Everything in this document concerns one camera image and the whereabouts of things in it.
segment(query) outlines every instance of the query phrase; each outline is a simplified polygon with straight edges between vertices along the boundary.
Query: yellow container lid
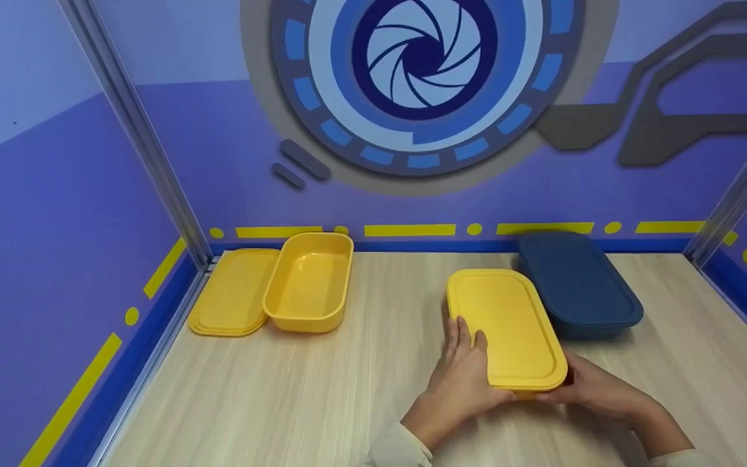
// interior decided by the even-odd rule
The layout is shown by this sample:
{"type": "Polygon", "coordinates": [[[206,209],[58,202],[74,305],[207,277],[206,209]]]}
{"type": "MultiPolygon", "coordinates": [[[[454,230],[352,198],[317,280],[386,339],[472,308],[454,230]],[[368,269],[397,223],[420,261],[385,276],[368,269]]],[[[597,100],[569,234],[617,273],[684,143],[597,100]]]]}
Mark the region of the yellow container lid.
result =
{"type": "Polygon", "coordinates": [[[463,316],[472,339],[489,340],[489,384],[542,392],[561,385],[567,360],[528,278],[509,269],[464,269],[448,278],[451,317],[463,316]]]}
{"type": "Polygon", "coordinates": [[[267,321],[261,300],[278,255],[269,248],[225,252],[189,314],[189,327],[219,337],[257,331],[267,321]]]}

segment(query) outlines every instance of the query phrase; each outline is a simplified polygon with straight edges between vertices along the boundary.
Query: dark blue container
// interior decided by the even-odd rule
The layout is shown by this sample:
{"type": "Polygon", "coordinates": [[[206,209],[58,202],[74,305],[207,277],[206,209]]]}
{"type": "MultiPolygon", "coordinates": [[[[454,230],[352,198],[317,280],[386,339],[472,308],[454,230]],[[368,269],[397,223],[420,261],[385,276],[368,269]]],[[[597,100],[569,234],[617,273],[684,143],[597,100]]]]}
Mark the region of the dark blue container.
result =
{"type": "Polygon", "coordinates": [[[519,245],[519,270],[536,286],[559,337],[613,338],[644,317],[635,293],[586,236],[532,233],[519,245]]]}

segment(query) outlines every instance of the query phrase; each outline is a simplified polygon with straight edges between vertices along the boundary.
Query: dark blue lid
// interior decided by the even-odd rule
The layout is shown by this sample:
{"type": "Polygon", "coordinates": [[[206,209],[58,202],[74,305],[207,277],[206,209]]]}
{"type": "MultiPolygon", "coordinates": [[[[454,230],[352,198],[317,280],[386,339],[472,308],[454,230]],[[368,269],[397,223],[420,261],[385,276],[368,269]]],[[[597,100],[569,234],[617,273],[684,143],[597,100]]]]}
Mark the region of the dark blue lid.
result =
{"type": "Polygon", "coordinates": [[[619,271],[592,240],[569,232],[534,233],[521,242],[521,272],[543,305],[577,326],[633,326],[644,309],[619,271]]]}

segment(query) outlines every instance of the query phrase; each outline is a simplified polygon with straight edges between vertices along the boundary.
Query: yellow plastic container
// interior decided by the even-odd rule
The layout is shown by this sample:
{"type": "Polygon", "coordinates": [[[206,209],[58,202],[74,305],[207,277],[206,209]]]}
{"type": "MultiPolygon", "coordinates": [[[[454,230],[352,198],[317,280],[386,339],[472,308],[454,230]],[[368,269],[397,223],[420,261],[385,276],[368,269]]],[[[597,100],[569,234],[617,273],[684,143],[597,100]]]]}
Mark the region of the yellow plastic container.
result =
{"type": "Polygon", "coordinates": [[[353,240],[341,233],[299,233],[284,243],[264,294],[264,312],[285,331],[327,332],[340,325],[353,240]]]}
{"type": "Polygon", "coordinates": [[[189,314],[189,328],[202,336],[241,337],[267,321],[262,299],[279,251],[244,248],[220,257],[189,314]]]}
{"type": "Polygon", "coordinates": [[[509,269],[464,269],[448,278],[451,317],[463,316],[472,339],[489,340],[489,384],[522,399],[552,390],[567,377],[564,357],[537,290],[509,269]]]}

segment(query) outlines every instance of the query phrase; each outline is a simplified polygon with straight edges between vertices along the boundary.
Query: left hand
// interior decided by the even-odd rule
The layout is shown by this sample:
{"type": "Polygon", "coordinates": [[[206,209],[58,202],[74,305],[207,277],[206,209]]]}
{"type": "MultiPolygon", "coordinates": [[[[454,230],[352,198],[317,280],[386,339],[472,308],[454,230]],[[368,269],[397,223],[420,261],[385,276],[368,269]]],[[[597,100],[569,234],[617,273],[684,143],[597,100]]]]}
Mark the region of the left hand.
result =
{"type": "Polygon", "coordinates": [[[403,425],[428,449],[465,420],[517,400],[512,391],[489,385],[488,345],[483,331],[477,331],[471,345],[469,326],[463,317],[448,320],[444,352],[428,387],[403,418],[403,425]]]}

